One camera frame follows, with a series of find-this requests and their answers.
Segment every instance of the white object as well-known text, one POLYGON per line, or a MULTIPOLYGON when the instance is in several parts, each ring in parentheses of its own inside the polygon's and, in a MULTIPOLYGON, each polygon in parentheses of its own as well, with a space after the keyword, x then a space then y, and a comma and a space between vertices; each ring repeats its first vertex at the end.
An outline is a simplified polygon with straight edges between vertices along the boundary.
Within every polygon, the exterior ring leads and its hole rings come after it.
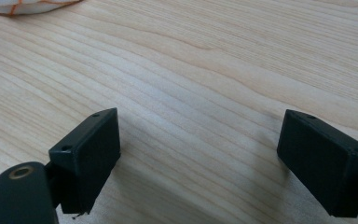
POLYGON ((8 15, 41 13, 78 1, 80 0, 0 0, 0 13, 8 15))

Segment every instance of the wood grain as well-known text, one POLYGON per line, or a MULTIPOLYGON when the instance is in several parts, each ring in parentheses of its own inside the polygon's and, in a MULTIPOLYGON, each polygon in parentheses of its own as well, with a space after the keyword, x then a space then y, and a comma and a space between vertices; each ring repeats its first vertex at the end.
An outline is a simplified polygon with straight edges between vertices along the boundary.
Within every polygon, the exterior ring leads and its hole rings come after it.
POLYGON ((122 158, 61 223, 358 223, 276 155, 285 109, 358 139, 358 1, 87 0, 0 16, 0 173, 117 107, 122 158))

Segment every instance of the wooden table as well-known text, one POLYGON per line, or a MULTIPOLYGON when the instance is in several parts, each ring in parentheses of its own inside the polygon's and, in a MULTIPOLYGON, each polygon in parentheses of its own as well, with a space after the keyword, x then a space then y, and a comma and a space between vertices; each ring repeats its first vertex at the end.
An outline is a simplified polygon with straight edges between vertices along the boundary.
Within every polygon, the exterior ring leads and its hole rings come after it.
POLYGON ((0 16, 0 173, 117 107, 122 157, 61 223, 358 223, 277 158, 285 109, 358 139, 358 0, 86 0, 0 16))

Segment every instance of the black bracket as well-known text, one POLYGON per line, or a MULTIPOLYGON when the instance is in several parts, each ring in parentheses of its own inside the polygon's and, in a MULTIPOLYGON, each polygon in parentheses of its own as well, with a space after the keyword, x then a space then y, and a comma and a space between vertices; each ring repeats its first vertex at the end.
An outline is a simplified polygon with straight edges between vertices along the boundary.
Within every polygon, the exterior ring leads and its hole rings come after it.
POLYGON ((120 158, 117 110, 89 116, 49 152, 50 162, 26 162, 0 174, 1 223, 58 223, 89 213, 120 158))
POLYGON ((358 215, 358 141, 314 116, 287 110, 278 156, 330 216, 358 215))

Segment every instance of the black rectangular housing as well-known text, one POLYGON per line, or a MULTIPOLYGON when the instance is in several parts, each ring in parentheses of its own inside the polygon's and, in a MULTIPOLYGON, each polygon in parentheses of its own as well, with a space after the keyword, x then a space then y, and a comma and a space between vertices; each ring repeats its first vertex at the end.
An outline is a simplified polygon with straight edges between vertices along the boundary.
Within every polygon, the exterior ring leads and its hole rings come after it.
POLYGON ((320 119, 286 110, 278 156, 330 216, 358 215, 358 141, 320 119))
POLYGON ((95 113, 68 133, 49 152, 49 169, 57 175, 62 211, 89 213, 120 158, 117 110, 95 113))

